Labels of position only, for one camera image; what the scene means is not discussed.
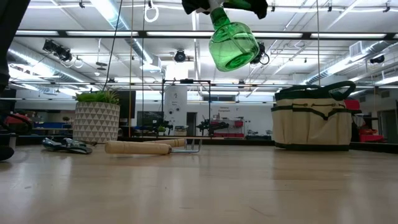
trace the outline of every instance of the white geometric planter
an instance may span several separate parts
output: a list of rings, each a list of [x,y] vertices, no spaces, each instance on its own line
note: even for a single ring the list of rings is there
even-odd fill
[[[79,102],[73,122],[73,140],[106,143],[118,139],[120,106]]]

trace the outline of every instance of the green plant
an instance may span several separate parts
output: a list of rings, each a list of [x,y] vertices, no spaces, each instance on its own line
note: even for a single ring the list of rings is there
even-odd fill
[[[165,132],[166,129],[165,129],[163,126],[159,126],[159,127],[157,128],[157,131],[158,131],[158,132]]]
[[[119,96],[115,91],[97,91],[94,93],[76,94],[79,102],[101,102],[118,105]]]

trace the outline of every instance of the canvas tool bag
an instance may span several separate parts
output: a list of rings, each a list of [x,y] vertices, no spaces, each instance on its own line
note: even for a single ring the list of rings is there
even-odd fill
[[[336,91],[348,87],[342,93]],[[275,146],[298,150],[348,150],[351,111],[344,100],[355,90],[351,81],[300,85],[275,94],[271,109]]]

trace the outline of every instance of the green spray bottle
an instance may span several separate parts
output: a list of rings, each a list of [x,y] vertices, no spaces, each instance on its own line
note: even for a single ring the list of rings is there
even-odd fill
[[[209,43],[210,54],[219,71],[230,72],[253,60],[259,53],[259,46],[246,24],[229,21],[216,0],[209,0],[209,3],[210,17],[216,31]],[[234,0],[234,3],[244,7],[246,2]]]

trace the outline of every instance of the green bag handle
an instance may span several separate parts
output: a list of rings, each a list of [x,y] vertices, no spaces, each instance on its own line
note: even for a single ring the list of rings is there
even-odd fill
[[[292,86],[290,88],[286,88],[284,90],[279,91],[279,93],[288,93],[291,91],[297,91],[297,90],[306,90],[307,88],[317,88],[320,89],[321,87],[318,85],[296,85]]]
[[[340,93],[340,92],[330,93],[330,96],[333,99],[335,99],[337,101],[343,101],[343,100],[347,99],[349,97],[349,95],[352,94],[352,92],[354,92],[354,90],[356,88],[356,85],[355,85],[354,82],[352,82],[352,81],[338,82],[338,83],[334,83],[334,84],[331,84],[331,85],[324,86],[320,90],[322,90],[322,91],[325,90],[325,91],[329,92],[331,90],[343,88],[343,87],[346,87],[346,86],[348,86],[348,89],[344,93]]]

